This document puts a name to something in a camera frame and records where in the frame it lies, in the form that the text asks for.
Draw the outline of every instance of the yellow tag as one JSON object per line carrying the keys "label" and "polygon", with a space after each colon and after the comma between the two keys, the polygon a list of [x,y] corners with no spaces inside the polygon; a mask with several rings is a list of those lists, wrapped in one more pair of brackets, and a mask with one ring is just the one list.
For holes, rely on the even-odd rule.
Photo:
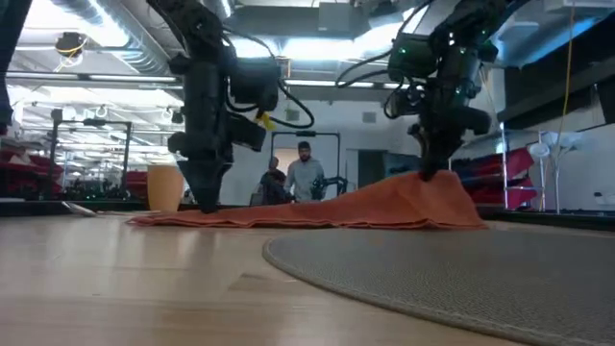
{"label": "yellow tag", "polygon": [[265,112],[260,119],[255,118],[255,121],[258,124],[262,124],[267,131],[276,130],[276,124],[273,121],[271,121],[271,117],[269,117],[268,112]]}

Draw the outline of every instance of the person in black jacket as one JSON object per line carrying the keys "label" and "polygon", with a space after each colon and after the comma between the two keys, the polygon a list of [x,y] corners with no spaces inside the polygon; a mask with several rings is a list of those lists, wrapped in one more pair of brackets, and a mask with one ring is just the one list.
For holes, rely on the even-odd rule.
{"label": "person in black jacket", "polygon": [[286,175],[278,169],[279,163],[278,158],[271,158],[269,169],[260,178],[263,190],[263,204],[266,206],[275,206],[290,201],[288,194],[284,190]]}

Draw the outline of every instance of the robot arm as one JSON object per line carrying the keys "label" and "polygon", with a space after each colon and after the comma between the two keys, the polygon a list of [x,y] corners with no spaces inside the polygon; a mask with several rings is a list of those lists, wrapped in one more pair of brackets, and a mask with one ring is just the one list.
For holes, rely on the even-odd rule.
{"label": "robot arm", "polygon": [[[421,144],[421,177],[425,181],[446,167],[448,158],[463,143],[466,130],[476,135],[489,131],[489,114],[468,107],[480,91],[475,80],[481,63],[493,62],[498,55],[488,39],[528,1],[461,0],[429,36],[400,32],[395,38],[387,52],[387,71],[399,86],[387,100],[385,114],[389,118],[419,115],[418,124],[410,127],[408,134]],[[415,13],[431,2],[424,1]],[[402,89],[406,80],[409,87]]]}
{"label": "robot arm", "polygon": [[[168,147],[187,158],[178,165],[201,211],[213,212],[217,210],[222,178],[233,164],[233,144],[259,152],[266,136],[263,128],[238,112],[258,110],[257,115],[263,115],[275,109],[281,71],[273,56],[239,59],[218,17],[197,0],[147,3],[169,25],[188,54],[169,62],[171,71],[183,76],[185,132],[171,136]],[[253,106],[234,106],[229,91],[236,103]],[[303,105],[300,107],[311,117]]]}

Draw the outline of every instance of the gray shirt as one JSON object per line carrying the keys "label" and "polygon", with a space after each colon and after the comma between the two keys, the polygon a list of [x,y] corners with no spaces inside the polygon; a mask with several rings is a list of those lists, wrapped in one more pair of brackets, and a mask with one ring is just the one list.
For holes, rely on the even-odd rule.
{"label": "gray shirt", "polygon": [[288,177],[284,189],[290,192],[295,185],[295,198],[297,202],[309,202],[311,198],[312,184],[317,178],[324,178],[325,171],[320,161],[309,159],[306,162],[296,160],[288,166]]}

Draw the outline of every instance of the man with beard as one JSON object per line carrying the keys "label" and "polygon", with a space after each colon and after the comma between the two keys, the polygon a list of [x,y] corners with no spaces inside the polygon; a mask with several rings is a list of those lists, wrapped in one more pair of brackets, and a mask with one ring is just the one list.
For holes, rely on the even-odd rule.
{"label": "man with beard", "polygon": [[290,192],[295,186],[294,195],[298,203],[312,202],[311,189],[317,179],[325,176],[325,171],[320,161],[311,156],[309,143],[302,141],[298,146],[299,159],[288,166],[288,177],[284,189]]}

